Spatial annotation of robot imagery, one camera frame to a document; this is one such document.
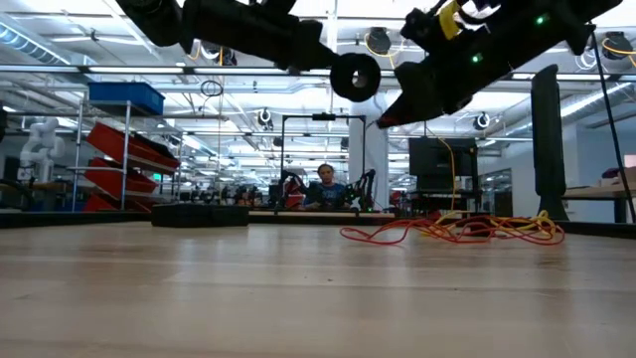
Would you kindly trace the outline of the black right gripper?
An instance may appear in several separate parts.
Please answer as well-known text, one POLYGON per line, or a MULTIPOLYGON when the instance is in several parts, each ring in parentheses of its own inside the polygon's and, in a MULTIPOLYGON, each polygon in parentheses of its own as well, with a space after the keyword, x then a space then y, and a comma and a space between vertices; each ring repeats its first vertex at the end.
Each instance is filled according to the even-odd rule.
POLYGON ((378 128, 427 121, 463 108, 480 85, 470 80, 488 39, 485 17, 473 17, 462 1, 440 1, 428 11, 411 10, 400 34, 426 52, 419 63, 395 68, 401 95, 377 120, 378 128))

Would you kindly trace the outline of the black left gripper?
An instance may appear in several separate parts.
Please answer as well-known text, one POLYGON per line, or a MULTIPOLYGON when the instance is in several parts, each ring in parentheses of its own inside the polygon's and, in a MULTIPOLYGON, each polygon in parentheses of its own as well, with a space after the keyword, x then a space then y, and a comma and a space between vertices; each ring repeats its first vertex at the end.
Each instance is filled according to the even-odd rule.
POLYGON ((318 21, 300 21, 283 43, 275 65, 281 70, 331 69, 339 55, 320 42, 322 30, 323 24, 318 21))

